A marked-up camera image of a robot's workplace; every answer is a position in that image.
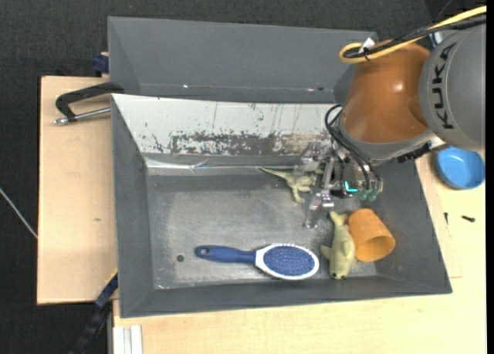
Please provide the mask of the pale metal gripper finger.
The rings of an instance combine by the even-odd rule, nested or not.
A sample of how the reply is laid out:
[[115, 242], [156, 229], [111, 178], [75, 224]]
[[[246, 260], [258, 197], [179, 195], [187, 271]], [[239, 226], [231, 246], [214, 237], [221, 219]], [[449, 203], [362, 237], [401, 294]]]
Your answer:
[[320, 144], [310, 143], [301, 153], [294, 169], [294, 175], [323, 174], [324, 167], [321, 167], [323, 162], [324, 158]]
[[334, 208], [334, 199], [328, 190], [315, 193], [308, 203], [304, 228], [316, 228], [320, 219]]

